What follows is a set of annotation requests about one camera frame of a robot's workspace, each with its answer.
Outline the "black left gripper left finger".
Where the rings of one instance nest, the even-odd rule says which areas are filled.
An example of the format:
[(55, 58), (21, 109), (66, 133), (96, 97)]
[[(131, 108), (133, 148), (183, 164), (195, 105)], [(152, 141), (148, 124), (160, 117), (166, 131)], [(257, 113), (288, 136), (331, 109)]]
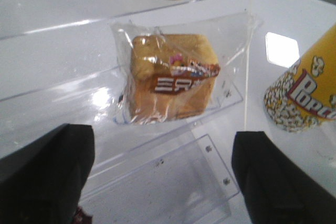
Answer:
[(63, 124), (1, 158), (1, 223), (72, 223), (94, 163), (90, 125)]

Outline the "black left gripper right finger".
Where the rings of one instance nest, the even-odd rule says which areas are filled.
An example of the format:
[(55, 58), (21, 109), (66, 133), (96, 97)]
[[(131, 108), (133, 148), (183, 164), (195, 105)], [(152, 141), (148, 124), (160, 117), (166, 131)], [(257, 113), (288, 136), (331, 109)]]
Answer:
[(335, 197), (265, 132), (237, 132), (231, 165), (252, 223), (335, 223)]

